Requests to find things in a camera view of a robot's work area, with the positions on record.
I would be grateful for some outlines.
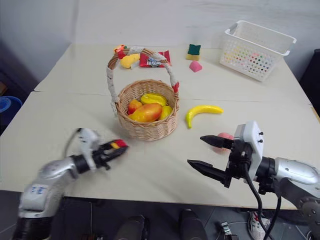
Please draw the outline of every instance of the white wall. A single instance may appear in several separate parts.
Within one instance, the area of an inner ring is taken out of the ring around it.
[[[0,32],[31,90],[71,42],[217,48],[237,20],[296,37],[285,60],[299,78],[320,48],[319,9],[320,0],[0,0]]]
[[[71,43],[74,10],[75,0],[0,0],[2,57],[13,71],[21,64],[32,75],[20,74],[24,88],[40,82]]]
[[[80,0],[76,42],[218,48],[247,20],[297,38],[286,57],[300,77],[320,48],[320,0]]]

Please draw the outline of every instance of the basket handle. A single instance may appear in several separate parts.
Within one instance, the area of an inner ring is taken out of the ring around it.
[[[160,61],[166,71],[168,72],[168,74],[170,75],[170,83],[171,83],[171,86],[173,88],[173,92],[174,92],[174,96],[176,98],[178,98],[179,96],[179,82],[176,80],[173,72],[172,72],[172,68],[169,64],[169,62],[167,61],[167,59],[162,56],[160,53],[158,52],[154,52],[154,51],[151,51],[147,48],[144,48],[144,47],[139,47],[139,46],[133,46],[131,48],[125,48],[123,49],[123,53],[126,55],[126,56],[129,56],[131,54],[140,54],[140,53],[143,53],[145,55],[147,55],[148,57],[150,58],[153,58],[157,61]],[[116,68],[117,64],[118,64],[118,59],[119,59],[119,56],[118,56],[118,53],[116,52],[113,57],[111,58],[111,60],[109,61],[108,63],[108,66],[106,68],[106,78],[107,78],[107,83],[108,83],[108,89],[111,93],[111,97],[112,97],[112,108],[113,110],[115,111],[116,110],[116,106],[115,106],[115,103],[117,103],[119,101],[119,97],[117,96],[116,94],[116,90],[115,90],[115,85],[114,85],[114,69]]]

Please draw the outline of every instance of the toy mango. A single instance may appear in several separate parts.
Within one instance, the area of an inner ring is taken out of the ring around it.
[[[120,64],[121,64],[122,67],[124,67],[126,69],[129,69],[129,68],[131,68],[131,65],[133,63],[135,63],[135,62],[137,62],[139,60],[140,60],[140,54],[139,53],[131,54],[131,55],[123,57],[120,60]]]
[[[158,103],[162,107],[167,105],[167,99],[159,93],[146,93],[141,97],[142,104]]]
[[[163,106],[159,120],[166,119],[172,113],[172,110],[173,109],[170,106]]]
[[[128,105],[128,114],[133,114],[138,108],[142,106],[142,103],[136,99],[133,99]]]
[[[139,107],[134,113],[128,115],[133,121],[141,123],[152,123],[162,113],[162,106],[159,103],[149,103]]]

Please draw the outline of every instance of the white plastic basket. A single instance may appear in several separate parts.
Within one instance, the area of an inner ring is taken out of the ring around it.
[[[296,41],[292,36],[240,20],[225,31],[220,63],[263,82]]]

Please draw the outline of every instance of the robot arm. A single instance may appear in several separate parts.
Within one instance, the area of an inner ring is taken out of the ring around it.
[[[107,162],[128,148],[122,140],[99,145],[99,136],[88,128],[79,128],[77,132],[82,154],[49,162],[22,193],[13,240],[48,239],[66,187],[82,173],[100,167],[108,170]]]
[[[226,188],[232,178],[259,182],[260,194],[272,192],[293,203],[307,220],[313,236],[320,239],[320,175],[315,167],[280,157],[263,157],[263,132],[255,121],[239,125],[234,140],[214,135],[200,139],[231,152],[225,171],[206,162],[188,160],[194,169],[220,181]],[[248,179],[244,166],[248,168]]]

